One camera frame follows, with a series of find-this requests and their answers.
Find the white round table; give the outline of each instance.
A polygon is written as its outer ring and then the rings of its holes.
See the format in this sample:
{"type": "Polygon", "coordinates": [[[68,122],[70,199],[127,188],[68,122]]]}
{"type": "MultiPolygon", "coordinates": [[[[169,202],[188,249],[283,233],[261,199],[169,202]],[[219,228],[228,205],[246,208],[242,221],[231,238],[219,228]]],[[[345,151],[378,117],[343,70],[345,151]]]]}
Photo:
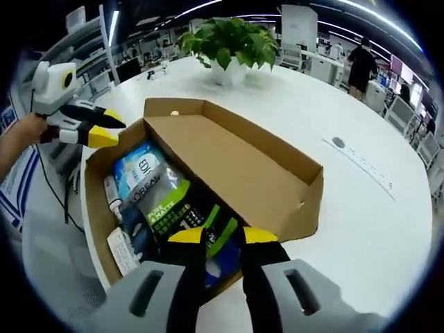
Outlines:
{"type": "MultiPolygon", "coordinates": [[[[284,244],[338,284],[357,311],[391,316],[409,297],[427,268],[432,204],[425,168],[415,151],[363,103],[315,78],[274,67],[248,72],[235,89],[210,80],[193,58],[169,65],[148,81],[140,74],[102,96],[129,125],[142,116],[148,97],[207,99],[249,119],[308,154],[325,168],[319,228],[314,236],[284,244]],[[340,137],[345,148],[364,156],[393,184],[389,196],[375,179],[328,144],[340,137]]],[[[83,149],[81,170],[93,150],[83,149]]],[[[81,177],[84,189],[84,177],[81,177]]],[[[92,242],[85,193],[83,223],[96,271],[107,289],[92,242]]],[[[241,282],[201,307],[197,332],[251,332],[241,282]]]]}

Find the human hand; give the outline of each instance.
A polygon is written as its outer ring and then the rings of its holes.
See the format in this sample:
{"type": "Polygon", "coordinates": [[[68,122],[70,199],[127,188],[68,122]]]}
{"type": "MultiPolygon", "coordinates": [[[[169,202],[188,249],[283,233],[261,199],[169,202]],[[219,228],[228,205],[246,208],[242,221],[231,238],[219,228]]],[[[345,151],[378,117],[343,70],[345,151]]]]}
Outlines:
{"type": "Polygon", "coordinates": [[[27,147],[40,142],[40,135],[47,130],[48,124],[45,119],[31,112],[19,119],[12,128],[17,132],[17,140],[27,147]]]}

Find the ceiling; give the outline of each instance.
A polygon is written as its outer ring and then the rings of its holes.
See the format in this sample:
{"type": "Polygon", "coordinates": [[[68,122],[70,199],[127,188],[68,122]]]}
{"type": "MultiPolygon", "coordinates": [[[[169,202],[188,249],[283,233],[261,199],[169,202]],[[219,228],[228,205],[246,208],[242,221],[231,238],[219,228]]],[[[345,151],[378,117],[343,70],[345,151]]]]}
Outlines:
{"type": "MultiPolygon", "coordinates": [[[[86,7],[87,19],[91,19],[99,14],[99,4],[105,2],[105,21],[108,28],[113,11],[119,10],[120,15],[116,36],[118,42],[121,42],[126,40],[129,35],[139,31],[142,32],[140,35],[152,31],[155,27],[160,26],[163,22],[167,22],[170,18],[208,1],[210,0],[68,0],[65,1],[64,6],[60,5],[60,7],[56,9],[60,15],[54,16],[55,18],[52,22],[44,22],[40,29],[36,29],[36,38],[33,39],[33,46],[36,49],[45,50],[62,38],[66,34],[65,15],[82,5],[86,7]]],[[[432,79],[432,71],[425,58],[425,54],[414,46],[408,38],[374,15],[370,15],[362,9],[355,8],[346,2],[347,0],[222,0],[177,19],[173,19],[164,27],[185,25],[193,18],[229,17],[247,14],[278,14],[277,8],[279,8],[282,3],[311,6],[318,13],[318,19],[320,21],[343,28],[340,29],[319,24],[318,30],[320,32],[328,33],[329,31],[334,31],[349,38],[356,37],[352,33],[344,30],[347,29],[360,35],[366,35],[372,41],[407,63],[426,83],[432,79]]],[[[408,1],[403,1],[402,7],[400,7],[399,2],[401,1],[353,1],[353,3],[365,6],[389,19],[391,22],[394,22],[419,44],[429,45],[429,43],[426,43],[428,42],[427,38],[425,38],[426,35],[422,35],[421,30],[417,30],[418,33],[415,33],[413,25],[418,24],[418,22],[411,20],[410,23],[407,23],[407,19],[403,18],[418,17],[418,11],[421,12],[423,9],[417,7],[409,8],[411,5],[406,4],[408,1]]],[[[373,48],[383,56],[390,58],[389,53],[380,49],[378,46],[374,46],[373,48]]]]}

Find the potted plant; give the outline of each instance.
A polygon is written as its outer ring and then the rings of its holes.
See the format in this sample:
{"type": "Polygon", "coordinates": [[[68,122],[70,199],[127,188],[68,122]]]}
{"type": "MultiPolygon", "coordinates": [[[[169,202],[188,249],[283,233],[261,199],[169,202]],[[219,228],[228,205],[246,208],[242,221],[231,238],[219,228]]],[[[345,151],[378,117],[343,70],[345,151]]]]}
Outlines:
{"type": "Polygon", "coordinates": [[[178,39],[185,54],[190,52],[221,85],[237,85],[246,75],[246,67],[260,68],[268,63],[273,69],[279,46],[267,28],[234,17],[210,19],[196,33],[185,33],[178,39]]]}

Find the blue package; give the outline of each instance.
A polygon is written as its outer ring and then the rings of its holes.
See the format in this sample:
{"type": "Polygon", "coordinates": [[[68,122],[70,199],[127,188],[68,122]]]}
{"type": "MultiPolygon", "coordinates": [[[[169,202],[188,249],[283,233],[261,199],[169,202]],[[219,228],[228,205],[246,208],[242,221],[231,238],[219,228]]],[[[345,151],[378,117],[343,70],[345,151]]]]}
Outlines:
{"type": "Polygon", "coordinates": [[[131,191],[164,161],[159,148],[149,142],[118,159],[114,165],[114,178],[120,198],[129,197],[131,191]]]}
{"type": "Polygon", "coordinates": [[[206,261],[205,284],[212,287],[241,269],[240,249],[229,239],[222,249],[206,261]]]}

